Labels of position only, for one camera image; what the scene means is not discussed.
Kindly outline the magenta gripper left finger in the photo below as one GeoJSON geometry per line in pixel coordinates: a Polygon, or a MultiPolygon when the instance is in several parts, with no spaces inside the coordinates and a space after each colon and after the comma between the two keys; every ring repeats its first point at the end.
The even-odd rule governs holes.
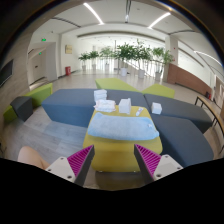
{"type": "Polygon", "coordinates": [[[47,171],[76,185],[83,186],[94,155],[94,146],[90,145],[68,158],[59,157],[47,168],[47,171]]]}

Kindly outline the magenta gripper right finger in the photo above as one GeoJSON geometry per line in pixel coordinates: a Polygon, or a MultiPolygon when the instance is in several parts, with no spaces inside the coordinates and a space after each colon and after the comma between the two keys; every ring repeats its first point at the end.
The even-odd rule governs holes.
{"type": "Polygon", "coordinates": [[[141,145],[134,145],[134,155],[145,184],[152,183],[182,169],[168,154],[159,155],[141,145]]]}

